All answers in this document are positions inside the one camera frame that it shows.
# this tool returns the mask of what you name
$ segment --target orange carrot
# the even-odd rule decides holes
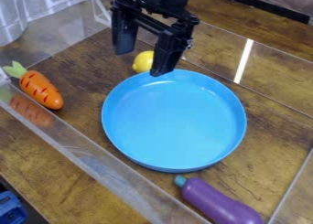
[[[64,106],[64,99],[50,84],[45,76],[34,71],[26,70],[16,61],[11,67],[3,67],[3,71],[13,77],[20,79],[21,90],[46,108],[58,110]]]
[[[52,117],[49,114],[21,94],[11,97],[9,107],[36,126],[50,126]]]

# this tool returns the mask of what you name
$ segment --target wooden table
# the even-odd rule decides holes
[[[311,27],[224,0],[191,0],[189,10],[207,23],[313,60]],[[306,77],[311,69],[292,60],[278,62],[275,58],[284,58],[284,55],[259,46],[242,85],[234,84],[235,67],[230,61],[239,54],[235,42],[226,39],[230,36],[226,32],[226,37],[220,37],[223,32],[219,30],[201,32],[199,30],[199,43],[193,45],[189,59],[181,60],[177,66],[204,73],[234,91],[247,111],[248,129],[231,155],[208,169],[187,176],[201,177],[221,193],[254,207],[267,221],[313,142],[313,101],[311,91],[306,90],[311,88],[311,80]],[[208,37],[211,43],[200,43]],[[116,57],[109,38],[105,29],[32,69],[46,74],[64,94],[64,108],[54,114],[180,199],[172,183],[175,175],[149,171],[132,163],[102,133],[98,114],[105,96],[133,75],[129,64],[136,53],[151,49],[148,44],[137,41],[135,51]],[[246,39],[234,41],[244,45]],[[283,77],[278,82],[268,82],[276,69]],[[278,91],[276,95],[271,90],[279,87],[284,92]],[[0,116],[1,176],[50,223],[148,223],[2,109]]]

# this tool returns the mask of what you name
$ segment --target blue bowl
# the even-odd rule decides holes
[[[145,168],[185,173],[219,162],[247,128],[234,93],[208,76],[175,69],[141,73],[110,91],[101,110],[106,137]]]

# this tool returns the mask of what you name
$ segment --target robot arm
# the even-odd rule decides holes
[[[188,0],[114,0],[112,2],[112,44],[117,55],[133,50],[137,27],[157,36],[149,75],[172,71],[185,48],[192,46],[192,27],[197,18],[184,10]],[[141,13],[173,17],[171,26]]]

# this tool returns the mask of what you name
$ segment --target yellow lemon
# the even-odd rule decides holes
[[[153,51],[144,51],[136,55],[132,65],[132,69],[136,73],[145,72],[151,69],[152,54]]]

